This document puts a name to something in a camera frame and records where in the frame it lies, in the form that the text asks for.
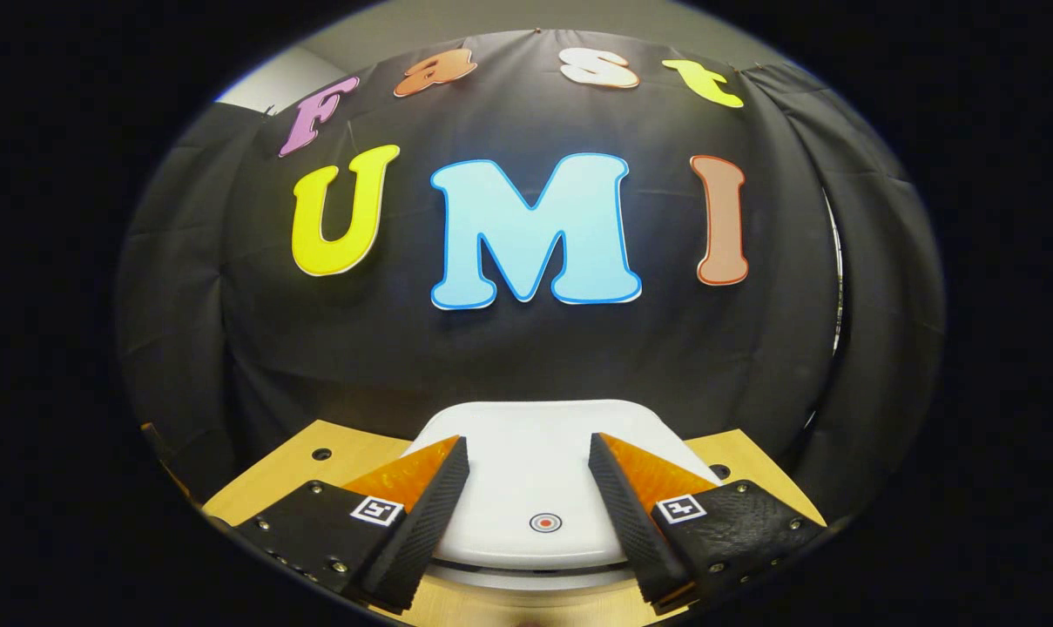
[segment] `red circle sticker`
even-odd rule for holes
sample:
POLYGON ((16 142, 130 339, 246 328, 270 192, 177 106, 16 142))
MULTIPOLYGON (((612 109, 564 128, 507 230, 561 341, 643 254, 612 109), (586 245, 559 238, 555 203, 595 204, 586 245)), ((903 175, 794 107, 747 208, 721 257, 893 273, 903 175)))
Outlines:
POLYGON ((530 528, 542 533, 551 533, 561 528, 561 516, 557 514, 538 514, 530 520, 530 528))

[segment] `letter m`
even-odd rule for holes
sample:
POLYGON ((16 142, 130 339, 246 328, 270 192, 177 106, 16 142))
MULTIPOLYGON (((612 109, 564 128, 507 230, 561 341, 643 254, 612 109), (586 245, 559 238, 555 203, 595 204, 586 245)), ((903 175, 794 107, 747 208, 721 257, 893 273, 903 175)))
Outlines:
POLYGON ((627 263, 618 183, 628 173, 617 156, 583 153, 562 158, 537 205, 491 160, 440 168, 431 183, 445 194, 445 277, 432 290, 438 309, 482 309, 495 282, 481 272, 482 248, 494 258, 515 298, 534 298, 560 238, 565 258, 551 290, 570 305, 627 302, 642 280, 627 263))

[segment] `wooden board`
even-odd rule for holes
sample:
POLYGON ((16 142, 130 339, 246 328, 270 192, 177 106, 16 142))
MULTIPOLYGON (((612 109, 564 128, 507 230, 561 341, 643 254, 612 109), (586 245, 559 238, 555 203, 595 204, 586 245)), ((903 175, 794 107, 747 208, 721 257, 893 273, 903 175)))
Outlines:
MULTIPOLYGON (((818 524, 824 524, 809 497, 741 431, 736 429, 697 437, 686 444, 704 464, 723 464, 732 469, 729 481, 753 481, 789 507, 818 524)), ((227 524, 237 525, 306 481, 346 484, 356 476, 398 459, 410 445, 404 439, 316 420, 226 485, 204 504, 203 510, 227 524), (314 459, 317 449, 330 449, 332 454, 327 459, 314 459)), ((414 606, 401 616, 372 609, 417 627, 516 627, 529 622, 547 627, 642 627, 686 611, 680 609, 671 614, 654 614, 650 606, 642 602, 633 580, 589 592, 531 594, 477 590, 430 575, 421 581, 414 606)))

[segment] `brown letter i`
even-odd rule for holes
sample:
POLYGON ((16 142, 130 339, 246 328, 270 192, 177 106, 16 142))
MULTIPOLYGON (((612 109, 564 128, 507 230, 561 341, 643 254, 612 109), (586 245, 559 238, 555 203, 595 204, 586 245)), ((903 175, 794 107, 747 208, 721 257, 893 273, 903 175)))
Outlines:
POLYGON ((747 278, 742 255, 742 217, 738 190, 746 178, 736 163, 708 155, 689 159, 704 182, 708 251, 697 266, 697 278, 709 286, 730 286, 747 278))

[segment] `black fabric backdrop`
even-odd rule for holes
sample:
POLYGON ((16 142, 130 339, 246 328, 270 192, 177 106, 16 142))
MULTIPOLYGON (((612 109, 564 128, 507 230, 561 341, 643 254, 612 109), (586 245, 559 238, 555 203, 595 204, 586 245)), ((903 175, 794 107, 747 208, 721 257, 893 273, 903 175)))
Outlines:
MULTIPOLYGON (((470 400, 622 398, 684 438, 741 428, 779 457, 803 442, 794 477, 833 521, 863 507, 896 467, 936 370, 939 259, 896 158, 815 78, 788 63, 736 72, 561 31, 439 43, 355 76, 360 85, 318 138, 286 158, 278 150, 296 106, 262 118, 216 104, 168 155, 125 239, 125 377, 139 420, 155 425, 197 499, 314 419, 414 438, 435 412, 470 400), (461 46, 479 66, 465 78, 392 95, 411 64, 461 46), (571 82, 558 72, 563 47, 618 53, 642 82, 571 82), (694 94, 662 66, 674 58, 730 77, 746 106, 694 94), (401 155, 386 170, 374 249, 349 273, 302 273, 290 253, 293 187, 383 143, 401 155), (641 296, 569 307, 542 287, 525 303, 503 290, 488 309, 435 309, 445 214, 432 172, 490 158, 534 203, 557 160, 577 152, 630 165, 622 224, 641 296), (750 270, 737 286, 711 289, 693 275, 704 253, 703 190, 689 166, 699 154, 746 174, 750 270), (821 185, 849 277, 849 353, 836 373, 836 253, 821 185)), ((324 237, 346 230, 354 181, 332 183, 324 237)), ((483 273, 499 277, 490 255, 483 273)))

